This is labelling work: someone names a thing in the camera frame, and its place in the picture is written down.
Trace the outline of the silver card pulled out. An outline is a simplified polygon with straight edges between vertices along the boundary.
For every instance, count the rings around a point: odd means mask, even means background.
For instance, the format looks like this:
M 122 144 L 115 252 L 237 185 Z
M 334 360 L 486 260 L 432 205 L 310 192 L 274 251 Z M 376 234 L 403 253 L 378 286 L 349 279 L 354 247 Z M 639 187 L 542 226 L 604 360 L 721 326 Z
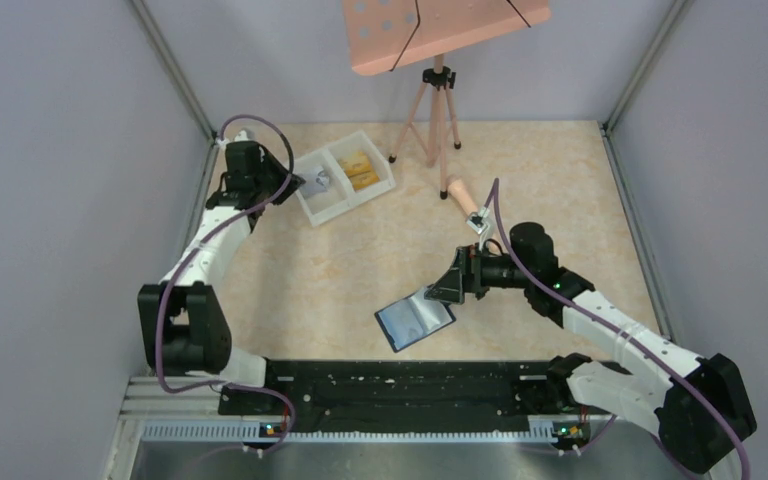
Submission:
M 330 188 L 330 176 L 324 169 L 302 172 L 299 176 L 303 179 L 303 183 L 299 186 L 298 192 L 303 198 L 326 193 Z

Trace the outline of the blue leather card holder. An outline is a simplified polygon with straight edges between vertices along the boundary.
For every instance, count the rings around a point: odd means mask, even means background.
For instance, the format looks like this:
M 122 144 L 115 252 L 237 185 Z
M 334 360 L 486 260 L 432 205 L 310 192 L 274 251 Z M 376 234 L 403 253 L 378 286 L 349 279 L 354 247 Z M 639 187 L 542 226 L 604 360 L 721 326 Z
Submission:
M 428 287 L 395 301 L 374 314 L 394 353 L 405 350 L 456 322 L 448 304 L 426 298 Z

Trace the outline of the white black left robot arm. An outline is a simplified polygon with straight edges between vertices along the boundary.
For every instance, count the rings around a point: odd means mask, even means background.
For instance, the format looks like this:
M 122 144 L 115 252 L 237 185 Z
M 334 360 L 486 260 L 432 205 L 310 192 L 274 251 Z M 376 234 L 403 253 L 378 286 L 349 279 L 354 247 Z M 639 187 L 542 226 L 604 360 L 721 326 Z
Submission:
M 281 388 L 266 377 L 264 357 L 234 347 L 217 288 L 267 206 L 282 204 L 304 181 L 255 140 L 222 145 L 226 170 L 195 238 L 159 282 L 141 287 L 139 319 L 146 359 L 158 376 L 242 385 L 243 401 L 263 414 L 277 407 Z

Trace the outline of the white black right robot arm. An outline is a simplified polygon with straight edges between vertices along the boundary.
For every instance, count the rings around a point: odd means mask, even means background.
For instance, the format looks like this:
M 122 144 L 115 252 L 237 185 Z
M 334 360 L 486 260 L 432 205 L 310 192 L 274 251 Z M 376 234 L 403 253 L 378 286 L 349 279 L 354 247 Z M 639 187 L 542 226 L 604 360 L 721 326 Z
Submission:
M 425 296 L 461 304 L 492 288 L 523 292 L 530 307 L 587 338 L 620 366 L 582 354 L 551 361 L 546 397 L 560 412 L 596 407 L 648 432 L 684 470 L 706 474 L 731 454 L 741 478 L 751 476 L 744 445 L 757 430 L 736 363 L 687 350 L 632 319 L 592 282 L 560 265 L 553 239 L 538 223 L 519 223 L 493 255 L 477 243 L 459 247 L 452 265 Z

